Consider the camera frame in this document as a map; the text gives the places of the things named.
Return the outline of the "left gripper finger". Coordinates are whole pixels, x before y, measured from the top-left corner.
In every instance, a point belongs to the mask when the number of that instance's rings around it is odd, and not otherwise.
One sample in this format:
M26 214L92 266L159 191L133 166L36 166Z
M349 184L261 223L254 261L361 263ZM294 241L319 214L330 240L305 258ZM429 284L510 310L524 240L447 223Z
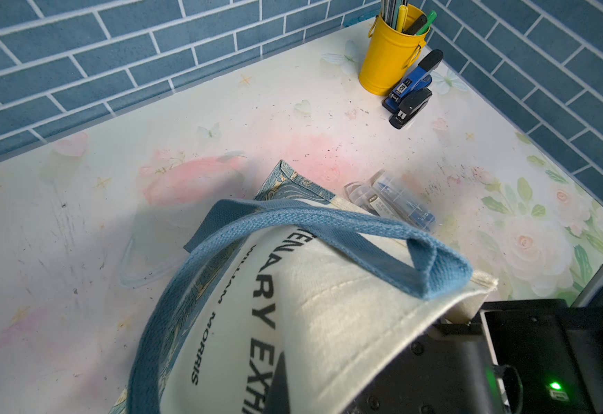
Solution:
M285 354L279 355L278 362L275 367L274 376L270 386L270 391L267 394L264 414L289 414L289 387L286 372Z

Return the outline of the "cream canvas tote bag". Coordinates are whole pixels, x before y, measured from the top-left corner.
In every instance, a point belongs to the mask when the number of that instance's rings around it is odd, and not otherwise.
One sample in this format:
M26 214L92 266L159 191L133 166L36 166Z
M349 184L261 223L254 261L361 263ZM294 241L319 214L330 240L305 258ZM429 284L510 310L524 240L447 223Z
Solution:
M263 413L281 353L291 413L338 413L441 317L498 281L427 232L337 198L280 162L186 244L115 413Z

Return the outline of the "clear compass set case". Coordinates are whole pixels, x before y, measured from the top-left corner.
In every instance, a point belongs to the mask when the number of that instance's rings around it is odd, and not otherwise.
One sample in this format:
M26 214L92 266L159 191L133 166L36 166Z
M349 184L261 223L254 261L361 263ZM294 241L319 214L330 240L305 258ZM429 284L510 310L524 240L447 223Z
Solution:
M352 182L344 187L346 195L354 205L379 217L399 219L393 208L387 204L370 185Z

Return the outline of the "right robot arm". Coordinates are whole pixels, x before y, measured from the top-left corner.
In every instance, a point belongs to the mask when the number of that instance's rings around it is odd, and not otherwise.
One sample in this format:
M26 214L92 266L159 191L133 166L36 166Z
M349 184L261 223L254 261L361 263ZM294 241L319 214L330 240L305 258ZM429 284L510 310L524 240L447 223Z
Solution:
M603 266L575 304L489 302L406 346L349 413L603 413Z

